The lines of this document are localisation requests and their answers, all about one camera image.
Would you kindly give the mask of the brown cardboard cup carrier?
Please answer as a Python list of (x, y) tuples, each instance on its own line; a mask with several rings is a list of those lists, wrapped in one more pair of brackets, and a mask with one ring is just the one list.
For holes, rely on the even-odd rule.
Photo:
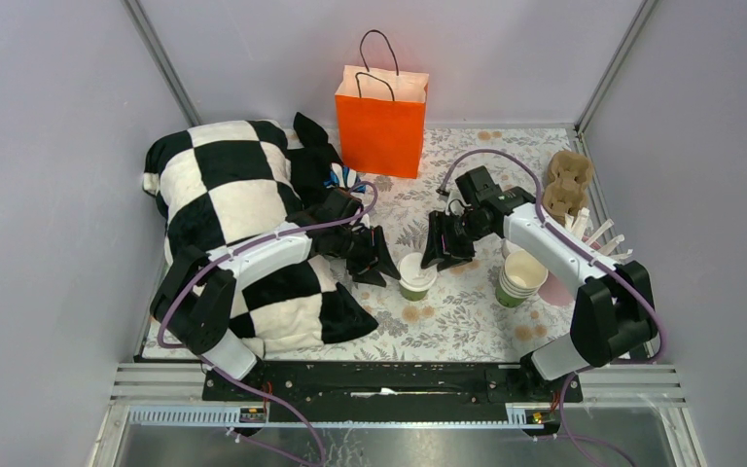
[(559, 151), (553, 155), (547, 168), (547, 184), (543, 193), (543, 206), (560, 225), (566, 216), (576, 217), (587, 208), (587, 188), (595, 173), (589, 158), (572, 151)]

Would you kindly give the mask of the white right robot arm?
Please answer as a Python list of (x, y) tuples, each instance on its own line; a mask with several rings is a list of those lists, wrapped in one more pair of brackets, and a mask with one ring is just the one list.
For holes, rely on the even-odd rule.
[(524, 189), (502, 190), (484, 166), (459, 176), (456, 185), (464, 208), (457, 214), (430, 212), (423, 268), (468, 263), (475, 256), (475, 242), (495, 234), (575, 290), (569, 332), (520, 360), (518, 385), (528, 399), (542, 401), (559, 378), (603, 367), (658, 335), (651, 315), (651, 280), (641, 264), (619, 264), (596, 252), (550, 221)]

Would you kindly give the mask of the green paper coffee cup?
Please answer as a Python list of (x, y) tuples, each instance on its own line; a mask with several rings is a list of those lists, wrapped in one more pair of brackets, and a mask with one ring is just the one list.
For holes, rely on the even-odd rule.
[(400, 293), (405, 300), (410, 302), (418, 302), (424, 300), (431, 288), (430, 284), (423, 284), (420, 286), (412, 285), (410, 283), (401, 280), (399, 282)]

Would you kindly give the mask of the white plastic cup lid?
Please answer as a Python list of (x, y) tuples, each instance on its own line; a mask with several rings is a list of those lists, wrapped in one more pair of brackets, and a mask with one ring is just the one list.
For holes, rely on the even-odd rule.
[(421, 266), (423, 254), (408, 253), (398, 263), (400, 286), (411, 292), (427, 292), (436, 282), (438, 272), (435, 267)]

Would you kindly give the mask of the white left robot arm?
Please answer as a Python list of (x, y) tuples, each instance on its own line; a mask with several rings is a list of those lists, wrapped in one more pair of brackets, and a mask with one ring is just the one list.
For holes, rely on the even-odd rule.
[(159, 332), (170, 332), (219, 373), (241, 400), (262, 390), (262, 360), (230, 328), (233, 299), (243, 288), (314, 256), (343, 259), (352, 277), (384, 286), (400, 279), (382, 227), (367, 227), (371, 210), (351, 190), (331, 189), (324, 201), (288, 216), (275, 229), (205, 252), (181, 250), (150, 304)]

